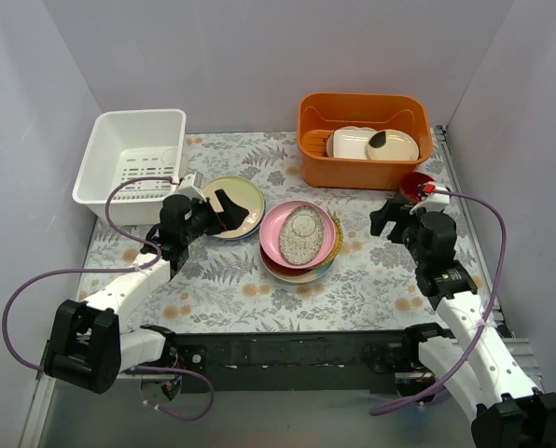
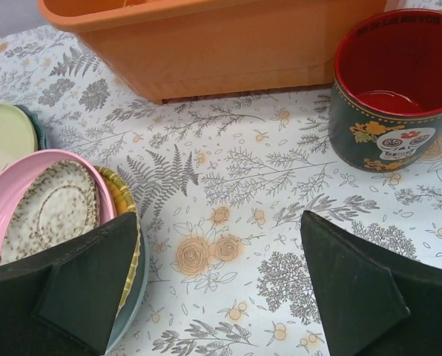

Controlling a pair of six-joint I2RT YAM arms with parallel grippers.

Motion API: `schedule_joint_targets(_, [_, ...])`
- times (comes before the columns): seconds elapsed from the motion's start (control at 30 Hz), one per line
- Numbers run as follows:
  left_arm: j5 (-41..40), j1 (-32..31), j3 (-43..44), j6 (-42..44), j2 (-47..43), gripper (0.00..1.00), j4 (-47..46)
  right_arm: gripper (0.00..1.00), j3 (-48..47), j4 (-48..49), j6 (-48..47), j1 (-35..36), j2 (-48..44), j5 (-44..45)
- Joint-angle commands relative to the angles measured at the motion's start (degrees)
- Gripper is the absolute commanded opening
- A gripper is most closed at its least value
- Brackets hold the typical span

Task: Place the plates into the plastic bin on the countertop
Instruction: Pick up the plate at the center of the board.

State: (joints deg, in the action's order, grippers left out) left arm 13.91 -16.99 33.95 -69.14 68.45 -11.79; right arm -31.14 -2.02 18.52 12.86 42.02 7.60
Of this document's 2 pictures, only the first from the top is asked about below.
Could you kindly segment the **woven bamboo pattern plate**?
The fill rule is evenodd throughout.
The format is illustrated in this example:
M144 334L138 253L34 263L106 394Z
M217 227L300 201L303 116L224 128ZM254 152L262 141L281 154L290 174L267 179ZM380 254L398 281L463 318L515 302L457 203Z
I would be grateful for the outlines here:
M338 219L338 217L335 214L331 214L330 217L332 218L332 221L335 224L336 239L335 239L335 243L333 245L333 248L332 248L329 256L326 259L326 262L331 262L331 261L334 260L334 258L336 258L338 256L338 254L341 250L342 241L343 241L343 231L342 231L340 220Z

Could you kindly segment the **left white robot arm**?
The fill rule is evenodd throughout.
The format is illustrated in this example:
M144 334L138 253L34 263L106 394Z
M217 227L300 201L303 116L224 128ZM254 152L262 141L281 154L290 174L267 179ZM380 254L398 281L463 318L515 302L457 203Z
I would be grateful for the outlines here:
M227 193L215 191L221 208L209 200L171 195L160 221L146 234L132 270L85 301L65 301L56 311L43 356L50 377L102 394L119 373L140 365L159 373L178 360L174 333L156 325L125 327L127 317L158 287L173 279L188 260L189 245L203 235L240 228L249 212Z

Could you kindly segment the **speckled glass oval dish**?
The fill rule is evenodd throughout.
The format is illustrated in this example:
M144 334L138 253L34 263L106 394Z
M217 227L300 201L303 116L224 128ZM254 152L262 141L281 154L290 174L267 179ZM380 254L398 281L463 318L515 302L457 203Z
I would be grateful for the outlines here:
M321 266L327 262L336 236L330 215L315 205L301 204L286 216L279 231L279 252L293 266Z

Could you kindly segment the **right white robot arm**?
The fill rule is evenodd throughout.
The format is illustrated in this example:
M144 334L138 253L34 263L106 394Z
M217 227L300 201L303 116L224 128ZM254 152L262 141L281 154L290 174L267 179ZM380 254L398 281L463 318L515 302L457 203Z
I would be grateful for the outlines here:
M490 311L456 258L456 223L444 212L447 204L446 197L417 204L395 197L370 214L374 236L393 223L389 241L410 252L419 289L453 334L448 338L432 324L406 329L402 361L436 375L427 394L450 392L466 413L476 446L554 447L556 394L538 387L489 326Z

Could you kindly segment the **pink round plate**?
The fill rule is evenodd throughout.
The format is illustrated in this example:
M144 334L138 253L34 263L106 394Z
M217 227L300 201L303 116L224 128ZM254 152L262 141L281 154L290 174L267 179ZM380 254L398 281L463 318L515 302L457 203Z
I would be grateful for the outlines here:
M311 208L315 209L321 216L324 229L324 239L318 253L314 256L313 259L304 264L296 265L287 261L282 255L279 248L279 235L281 228L285 224L286 218L298 206L303 205L310 206ZM332 221L332 218L330 217L330 214L315 203L303 200L287 201L274 206L264 217L259 230L259 242L264 252L273 261L287 268L310 269L322 264L329 256L335 243L335 239L336 228L334 222Z

